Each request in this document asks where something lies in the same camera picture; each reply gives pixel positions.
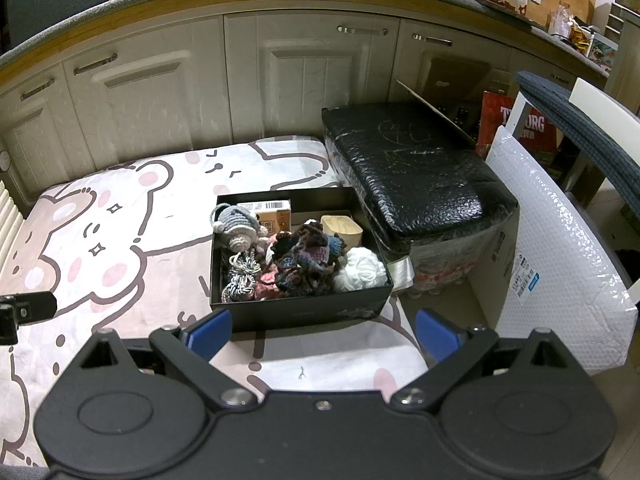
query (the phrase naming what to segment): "kitchen cabinet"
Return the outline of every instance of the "kitchen cabinet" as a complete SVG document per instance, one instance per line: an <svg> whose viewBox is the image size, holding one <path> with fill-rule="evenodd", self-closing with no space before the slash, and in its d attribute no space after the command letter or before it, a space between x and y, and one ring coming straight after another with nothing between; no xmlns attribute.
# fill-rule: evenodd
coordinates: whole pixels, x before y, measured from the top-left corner
<svg viewBox="0 0 640 480"><path fill-rule="evenodd" d="M98 169L232 143L222 16L106 43L64 69Z"/></svg>
<svg viewBox="0 0 640 480"><path fill-rule="evenodd" d="M23 211L47 187L95 171L61 64L0 97L0 159L0 176Z"/></svg>
<svg viewBox="0 0 640 480"><path fill-rule="evenodd" d="M402 20L389 100L410 99L398 79L434 104L480 103L485 90L506 93L510 58L510 47L497 41Z"/></svg>
<svg viewBox="0 0 640 480"><path fill-rule="evenodd" d="M398 25L356 12L225 16L234 141L321 134L322 108L386 101Z"/></svg>
<svg viewBox="0 0 640 480"><path fill-rule="evenodd" d="M527 54L517 48L513 49L511 53L511 83L509 87L509 95L516 97L518 94L518 83L516 82L516 76L518 72L525 70L527 72L533 72L539 76L549 79L560 86L567 89L572 89L575 83L575 75L563 70L562 68L540 59L539 57Z"/></svg>

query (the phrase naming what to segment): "white yarn ball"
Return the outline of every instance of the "white yarn ball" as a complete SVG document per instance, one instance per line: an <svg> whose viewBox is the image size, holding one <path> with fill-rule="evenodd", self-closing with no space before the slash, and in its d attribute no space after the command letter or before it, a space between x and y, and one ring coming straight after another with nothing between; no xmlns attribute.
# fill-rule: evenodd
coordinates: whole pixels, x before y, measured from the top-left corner
<svg viewBox="0 0 640 480"><path fill-rule="evenodd" d="M354 247L347 252L345 258L346 263L334 275L336 292L385 285L385 265L376 253L366 247Z"/></svg>

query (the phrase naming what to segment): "bubble wrap mailer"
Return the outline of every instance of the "bubble wrap mailer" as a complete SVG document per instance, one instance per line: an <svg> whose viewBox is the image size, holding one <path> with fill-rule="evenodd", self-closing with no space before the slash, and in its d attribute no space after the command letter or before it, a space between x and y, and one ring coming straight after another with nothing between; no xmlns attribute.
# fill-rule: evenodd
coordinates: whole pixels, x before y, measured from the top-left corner
<svg viewBox="0 0 640 480"><path fill-rule="evenodd" d="M479 235L517 207L472 147L420 103L325 109L322 120L332 166L355 188L388 260L472 259L490 238Z"/></svg>
<svg viewBox="0 0 640 480"><path fill-rule="evenodd" d="M517 253L539 274L518 298L510 286L502 337L550 327L587 370L624 364L638 311L605 250L570 200L522 145L500 127L487 164L520 203Z"/></svg>

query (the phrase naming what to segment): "screw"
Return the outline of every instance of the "screw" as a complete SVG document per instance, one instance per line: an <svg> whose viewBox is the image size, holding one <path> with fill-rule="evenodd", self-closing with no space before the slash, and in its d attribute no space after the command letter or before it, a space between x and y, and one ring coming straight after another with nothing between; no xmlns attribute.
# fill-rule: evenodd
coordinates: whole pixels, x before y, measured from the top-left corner
<svg viewBox="0 0 640 480"><path fill-rule="evenodd" d="M426 400L424 391L420 388L404 388L395 394L395 398L412 408L420 406Z"/></svg>
<svg viewBox="0 0 640 480"><path fill-rule="evenodd" d="M328 412L331 408L331 403L328 400L318 400L318 402L316 402L316 410Z"/></svg>
<svg viewBox="0 0 640 480"><path fill-rule="evenodd" d="M246 406L254 400L253 394L244 388L231 388L226 390L220 396L222 402L227 406Z"/></svg>

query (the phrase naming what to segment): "pink yarn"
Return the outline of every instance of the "pink yarn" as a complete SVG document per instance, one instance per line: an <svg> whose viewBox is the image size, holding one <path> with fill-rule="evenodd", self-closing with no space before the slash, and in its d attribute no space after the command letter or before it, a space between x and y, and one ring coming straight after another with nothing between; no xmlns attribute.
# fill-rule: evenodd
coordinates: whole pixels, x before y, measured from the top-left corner
<svg viewBox="0 0 640 480"><path fill-rule="evenodd" d="M278 267L272 265L269 272L265 272L260 279L267 283L273 283L276 280ZM277 300L282 297L282 291L274 285L265 285L260 282L255 283L255 299L256 300Z"/></svg>

